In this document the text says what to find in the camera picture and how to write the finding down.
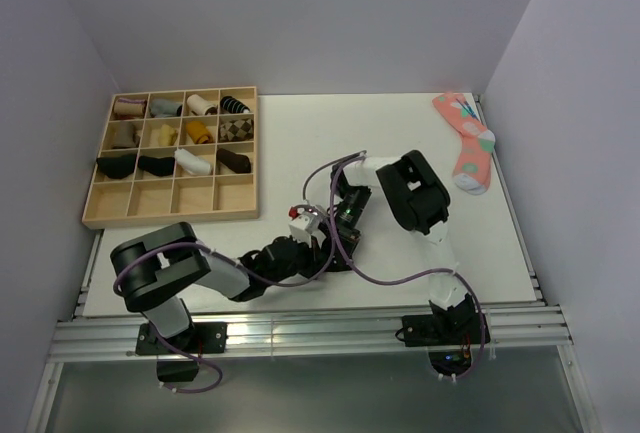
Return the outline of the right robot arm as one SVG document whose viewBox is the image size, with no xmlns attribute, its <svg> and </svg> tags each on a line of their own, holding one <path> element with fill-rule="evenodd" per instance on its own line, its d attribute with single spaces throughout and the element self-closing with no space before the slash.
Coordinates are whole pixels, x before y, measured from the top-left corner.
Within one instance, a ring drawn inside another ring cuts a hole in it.
<svg viewBox="0 0 640 433">
<path fill-rule="evenodd" d="M 396 280 L 379 280 L 361 271 L 353 254 L 345 249 L 340 233 L 359 220 L 366 203 L 360 193 L 381 190 L 396 223 L 414 239 L 420 253 L 431 257 L 435 267 Z M 399 157 L 350 155 L 331 167 L 330 199 L 340 198 L 329 213 L 330 236 L 347 266 L 362 279 L 378 286 L 399 286 L 425 280 L 433 331 L 452 343 L 478 323 L 478 344 L 489 339 L 487 321 L 476 293 L 458 271 L 449 240 L 451 198 L 424 155 L 411 150 Z"/>
</svg>

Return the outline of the black sock with white stripes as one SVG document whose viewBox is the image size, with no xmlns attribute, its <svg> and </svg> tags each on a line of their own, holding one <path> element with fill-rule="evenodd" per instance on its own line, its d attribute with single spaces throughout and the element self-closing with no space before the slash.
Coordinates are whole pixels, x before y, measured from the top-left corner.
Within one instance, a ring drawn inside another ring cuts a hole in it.
<svg viewBox="0 0 640 433">
<path fill-rule="evenodd" d="M 351 265 L 344 259 L 342 255 L 339 253 L 335 253 L 332 258 L 329 266 L 327 267 L 327 272 L 348 272 L 351 271 Z"/>
</svg>

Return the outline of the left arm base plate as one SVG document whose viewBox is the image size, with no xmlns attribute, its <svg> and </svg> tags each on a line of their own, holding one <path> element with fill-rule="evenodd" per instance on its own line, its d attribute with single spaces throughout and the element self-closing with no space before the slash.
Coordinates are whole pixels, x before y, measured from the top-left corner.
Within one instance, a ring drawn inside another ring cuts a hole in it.
<svg viewBox="0 0 640 433">
<path fill-rule="evenodd" d="M 180 351 L 193 354 L 221 354 L 225 351 L 227 324 L 225 322 L 196 322 L 184 332 L 168 337 L 165 342 Z M 149 324 L 140 326 L 135 346 L 137 356 L 173 354 L 159 339 L 156 330 Z"/>
</svg>

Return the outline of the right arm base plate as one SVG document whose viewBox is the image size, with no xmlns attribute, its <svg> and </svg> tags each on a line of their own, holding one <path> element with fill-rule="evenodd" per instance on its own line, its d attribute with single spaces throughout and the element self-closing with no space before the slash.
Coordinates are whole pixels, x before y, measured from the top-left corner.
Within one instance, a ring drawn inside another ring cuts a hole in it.
<svg viewBox="0 0 640 433">
<path fill-rule="evenodd" d="M 443 314 L 405 315 L 395 337 L 407 347 L 479 345 L 481 340 L 488 343 L 491 339 L 488 326 L 481 326 L 478 314 L 461 320 Z"/>
</svg>

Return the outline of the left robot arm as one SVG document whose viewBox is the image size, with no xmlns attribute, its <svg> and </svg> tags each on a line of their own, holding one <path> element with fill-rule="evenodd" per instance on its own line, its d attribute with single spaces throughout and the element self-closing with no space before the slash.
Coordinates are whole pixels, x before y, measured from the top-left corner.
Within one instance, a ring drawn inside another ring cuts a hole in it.
<svg viewBox="0 0 640 433">
<path fill-rule="evenodd" d="M 113 290 L 129 312 L 148 321 L 149 334 L 172 352 L 183 352 L 200 339 L 179 294 L 197 284 L 235 303 L 264 295 L 270 287 L 297 288 L 336 272 L 336 247 L 329 239 L 309 244 L 280 236 L 237 259 L 200 241 L 187 222 L 171 224 L 115 247 L 110 261 Z"/>
</svg>

